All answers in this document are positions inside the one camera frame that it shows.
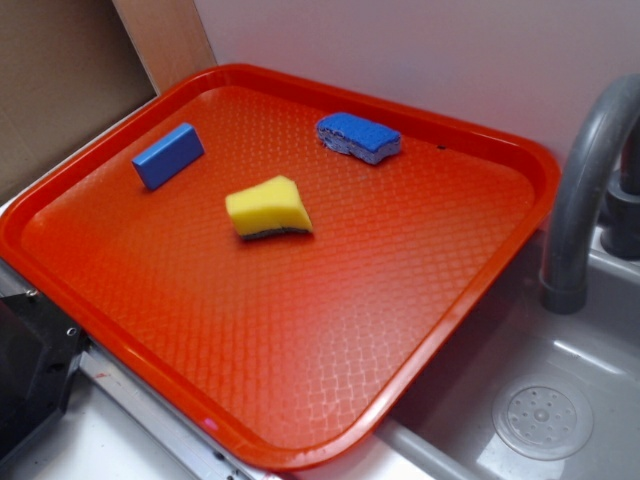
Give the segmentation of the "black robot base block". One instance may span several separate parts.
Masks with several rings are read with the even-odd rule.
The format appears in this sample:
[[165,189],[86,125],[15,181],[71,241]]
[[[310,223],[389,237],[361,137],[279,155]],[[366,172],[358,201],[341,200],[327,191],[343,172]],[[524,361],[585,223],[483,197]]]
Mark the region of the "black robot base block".
[[66,413],[87,340],[37,290],[1,299],[1,466]]

